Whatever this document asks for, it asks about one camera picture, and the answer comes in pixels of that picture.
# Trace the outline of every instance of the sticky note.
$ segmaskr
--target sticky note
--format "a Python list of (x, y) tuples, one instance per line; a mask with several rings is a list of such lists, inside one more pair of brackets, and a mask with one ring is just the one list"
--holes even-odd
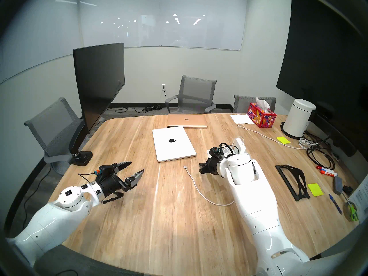
[(290, 143), (286, 138), (284, 137), (276, 137), (282, 144)]
[(309, 190), (311, 190), (314, 197), (322, 196), (324, 193), (322, 192), (321, 188), (317, 183), (314, 184), (308, 184)]

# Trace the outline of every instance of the chair armrest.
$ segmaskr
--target chair armrest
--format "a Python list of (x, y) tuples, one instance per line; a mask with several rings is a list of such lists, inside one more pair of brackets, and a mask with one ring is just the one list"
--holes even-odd
[(43, 159), (46, 163), (53, 163), (53, 162), (57, 162), (57, 161), (66, 161), (66, 162), (70, 162), (72, 159), (72, 155), (56, 155), (56, 156), (47, 156), (47, 154), (45, 153), (43, 155)]
[(168, 112), (170, 112), (170, 109), (169, 109), (169, 107), (168, 107), (169, 102), (170, 102), (171, 100), (173, 100), (173, 99), (177, 99), (178, 97), (179, 97), (179, 95), (175, 95), (175, 96), (172, 96), (171, 98), (166, 99), (166, 101), (165, 101), (165, 105), (166, 105), (166, 107), (167, 107)]
[(211, 112), (211, 110), (216, 108), (216, 104), (212, 102), (212, 105), (210, 105), (208, 108), (205, 109), (205, 114), (208, 114)]

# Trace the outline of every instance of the gray mesh chair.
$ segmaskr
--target gray mesh chair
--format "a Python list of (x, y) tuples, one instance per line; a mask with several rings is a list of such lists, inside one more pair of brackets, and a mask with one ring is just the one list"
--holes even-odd
[[(238, 96), (234, 95), (235, 102), (234, 102), (234, 111), (233, 113), (247, 113), (249, 104), (255, 103), (255, 97), (245, 97), (245, 96)], [(275, 111), (276, 106), (276, 97), (258, 97), (260, 100), (266, 100), (267, 103), (270, 105), (271, 111)]]
[(44, 161), (50, 163), (51, 167), (61, 175), (66, 172), (71, 163), (69, 143), (81, 121), (68, 102), (61, 97), (24, 123), (45, 152)]
[(183, 75), (179, 94), (165, 101), (168, 112), (170, 112), (169, 102), (178, 99), (178, 110), (172, 113), (210, 113), (216, 108), (215, 103), (212, 102), (216, 82), (217, 80), (204, 80)]

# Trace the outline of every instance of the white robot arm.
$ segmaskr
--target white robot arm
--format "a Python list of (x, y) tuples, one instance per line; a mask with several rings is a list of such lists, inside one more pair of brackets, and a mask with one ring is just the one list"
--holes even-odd
[[(9, 243), (33, 266), (46, 251), (63, 243), (89, 215), (92, 207), (121, 198), (124, 193), (116, 192), (118, 189), (127, 192), (137, 185), (144, 170), (124, 181), (116, 175), (130, 164), (122, 162), (100, 166), (96, 171), (96, 181), (64, 189), (56, 201), (38, 210), (28, 226), (17, 237), (9, 239)], [(91, 195), (90, 201), (85, 198), (87, 193)], [(117, 197), (104, 201), (110, 194)]]
[(257, 276), (326, 275), (343, 257), (333, 255), (310, 261), (285, 236), (279, 220), (277, 201), (258, 162), (251, 159), (243, 142), (236, 139), (238, 154), (224, 157), (220, 148), (200, 163), (200, 173), (218, 174), (230, 185), (238, 211), (249, 227), (257, 250)]

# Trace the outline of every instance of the white napkin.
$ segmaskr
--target white napkin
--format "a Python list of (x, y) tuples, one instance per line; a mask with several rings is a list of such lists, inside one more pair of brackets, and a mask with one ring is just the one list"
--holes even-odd
[(236, 124), (254, 124), (247, 114), (231, 114), (230, 117)]
[(258, 104), (258, 106), (265, 111), (265, 113), (268, 113), (268, 109), (270, 108), (270, 105), (265, 100), (259, 100), (259, 97), (255, 97), (255, 102)]

